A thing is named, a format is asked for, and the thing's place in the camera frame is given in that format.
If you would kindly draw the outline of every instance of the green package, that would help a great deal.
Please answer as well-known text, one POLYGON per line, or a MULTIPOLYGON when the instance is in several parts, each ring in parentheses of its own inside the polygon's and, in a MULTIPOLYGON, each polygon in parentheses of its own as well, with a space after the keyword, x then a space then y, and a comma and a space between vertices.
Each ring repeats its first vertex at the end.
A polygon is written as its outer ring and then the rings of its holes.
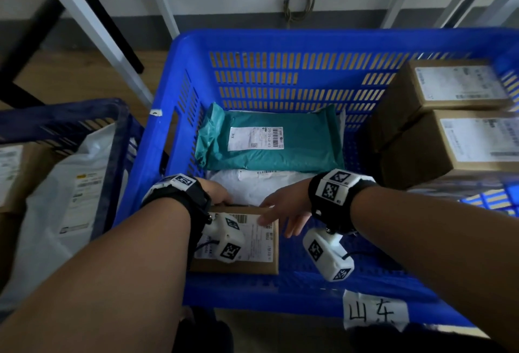
POLYGON ((344 168, 335 108, 255 113, 209 107, 195 158, 207 170, 323 172, 344 168))

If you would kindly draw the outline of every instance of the cardboard box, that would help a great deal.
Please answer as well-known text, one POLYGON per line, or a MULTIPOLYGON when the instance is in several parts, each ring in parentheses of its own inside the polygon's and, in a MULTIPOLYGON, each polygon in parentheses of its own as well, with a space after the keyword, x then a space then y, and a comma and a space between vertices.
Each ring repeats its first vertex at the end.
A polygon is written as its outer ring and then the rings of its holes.
POLYGON ((0 292, 11 275, 12 263, 15 258, 16 241, 22 224, 23 216, 0 214, 0 292))
POLYGON ((23 215, 25 199, 62 158, 36 143, 0 146, 0 213, 23 215))
POLYGON ((464 198, 519 179, 519 115, 504 111, 435 110, 381 154, 384 182, 464 198))
POLYGON ((213 206, 212 213, 227 212, 232 214, 240 223, 240 230, 245 234, 246 248, 242 248, 238 256, 245 256, 256 261, 237 260, 226 264, 211 257, 212 245, 204 246, 195 253, 191 263, 191 271, 196 272, 223 272, 223 273, 254 273, 279 274, 279 231, 278 224, 271 227, 260 227, 256 224, 257 218, 267 212, 269 208, 256 206, 213 206))
POLYGON ((511 105, 487 60, 407 61, 373 112, 373 148, 380 152, 432 110, 506 110, 511 105))

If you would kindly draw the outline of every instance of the dark blue basket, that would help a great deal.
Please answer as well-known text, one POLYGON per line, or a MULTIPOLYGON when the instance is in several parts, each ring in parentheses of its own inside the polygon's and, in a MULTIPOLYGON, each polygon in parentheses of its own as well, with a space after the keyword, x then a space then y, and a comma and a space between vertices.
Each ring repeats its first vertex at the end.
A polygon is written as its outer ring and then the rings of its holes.
POLYGON ((36 141, 64 156, 74 153, 85 137, 110 123, 116 125, 91 239, 114 221, 124 171, 129 174, 144 128, 117 98, 13 109, 0 112, 0 144, 36 141))
MULTIPOLYGON (((512 29, 205 30, 183 34, 171 46, 153 103, 160 113, 148 119, 115 224, 135 212, 146 191, 159 180, 174 111, 179 120, 167 174, 204 173, 195 162, 196 135, 214 101, 226 109, 273 112, 305 113, 328 104, 334 104, 337 111, 345 109, 345 163, 348 169, 359 171, 354 135, 399 67, 410 59, 452 58, 490 59, 514 101, 519 100, 515 74, 519 32, 512 29)), ((519 199, 517 191, 505 188, 484 197, 481 204, 503 204, 506 212, 514 213, 519 204, 515 198, 519 199)), ((302 247, 303 235, 280 238, 279 276, 191 274, 185 303, 342 317, 342 294, 348 289, 404 299, 412 322, 470 325, 384 256, 359 256, 355 272, 346 281, 324 281, 302 247)), ((343 245, 348 251, 377 251, 362 237, 345 238, 343 245)))

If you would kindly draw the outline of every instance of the hand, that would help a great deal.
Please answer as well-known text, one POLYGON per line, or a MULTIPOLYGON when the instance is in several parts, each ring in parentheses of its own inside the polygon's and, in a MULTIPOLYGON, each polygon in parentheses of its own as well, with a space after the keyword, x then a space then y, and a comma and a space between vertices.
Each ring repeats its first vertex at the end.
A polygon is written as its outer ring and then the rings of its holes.
POLYGON ((312 178, 308 178, 285 186, 264 199, 260 206, 274 207, 259 217, 258 225, 266 226, 278 219, 279 228, 282 229, 288 219, 285 237, 298 236, 312 216, 312 204, 308 198, 308 185, 311 180, 312 178))
POLYGON ((197 178, 197 180, 200 182, 200 185, 202 185, 204 192, 211 197, 213 205, 220 203, 232 204, 232 198, 230 197, 229 192, 218 182, 203 178, 197 178))

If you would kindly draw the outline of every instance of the forearm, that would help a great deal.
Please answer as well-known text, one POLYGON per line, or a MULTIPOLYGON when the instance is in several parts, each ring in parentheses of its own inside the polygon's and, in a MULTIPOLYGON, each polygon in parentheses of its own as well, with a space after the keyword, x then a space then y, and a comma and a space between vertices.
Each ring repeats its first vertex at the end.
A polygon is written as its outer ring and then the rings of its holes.
POLYGON ((189 213, 164 198, 95 240, 0 328, 7 351, 172 349, 182 302, 189 213))
POLYGON ((365 238, 490 336, 518 346, 517 219, 381 187, 355 197, 351 218, 365 238))

